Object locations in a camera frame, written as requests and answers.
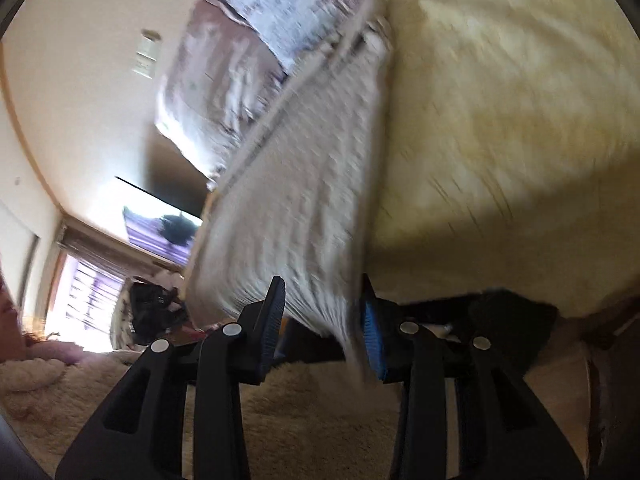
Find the person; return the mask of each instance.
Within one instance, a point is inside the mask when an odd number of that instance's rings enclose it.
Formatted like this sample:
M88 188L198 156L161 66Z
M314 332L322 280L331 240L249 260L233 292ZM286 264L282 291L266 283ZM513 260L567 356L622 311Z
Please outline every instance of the person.
M41 358L56 359L66 365L72 365L79 362L84 354L84 349L75 343L47 341L23 332L20 314L0 267L0 363Z

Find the silver screw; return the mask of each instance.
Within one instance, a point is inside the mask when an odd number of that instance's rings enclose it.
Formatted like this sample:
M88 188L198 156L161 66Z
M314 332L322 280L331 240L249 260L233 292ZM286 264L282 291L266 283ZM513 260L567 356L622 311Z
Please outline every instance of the silver screw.
M489 348L491 348L491 341L489 341L487 338L479 335L478 337L476 337L474 339L474 346L478 350L488 350Z
M418 326L418 324L414 323L413 321L403 321L400 324L400 332L402 332L403 334L415 334L419 329L420 327Z
M166 339L156 339L151 343L151 351L161 354L169 348L169 342Z
M222 327L222 333L228 336L238 335L242 332L242 327L238 323L229 323Z

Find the yellow blanket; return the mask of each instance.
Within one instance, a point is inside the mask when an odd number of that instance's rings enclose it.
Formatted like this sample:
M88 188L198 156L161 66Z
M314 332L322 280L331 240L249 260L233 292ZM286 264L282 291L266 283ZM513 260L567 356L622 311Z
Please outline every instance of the yellow blanket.
M367 270L415 301L504 286L582 316L640 276L640 41L615 0L389 0Z

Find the white blanket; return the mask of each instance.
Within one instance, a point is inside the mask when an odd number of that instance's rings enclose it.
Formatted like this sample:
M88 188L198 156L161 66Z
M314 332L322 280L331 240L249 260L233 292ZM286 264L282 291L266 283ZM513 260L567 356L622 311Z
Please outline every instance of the white blanket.
M279 274L288 314L354 351L390 53L382 5L367 0L309 55L220 181L190 261L197 325L237 316Z

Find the beige wall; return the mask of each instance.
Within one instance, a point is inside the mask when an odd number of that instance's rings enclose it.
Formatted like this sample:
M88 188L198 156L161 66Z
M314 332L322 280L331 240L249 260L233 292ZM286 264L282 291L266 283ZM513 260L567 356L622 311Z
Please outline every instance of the beige wall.
M22 130L71 216L124 238L119 176L198 208L205 179L152 127L159 78L131 71L143 28L170 65L193 0L26 0L2 40Z
M11 267L10 274L13 275L15 268L24 264L26 247L23 245L27 243L25 230L39 238L23 304L26 328L31 330L41 276L62 216L31 169L1 96L0 157L0 202L16 220L3 222L0 229L4 230L5 239L8 235L15 235L14 241L17 243L11 247L5 246L2 266Z

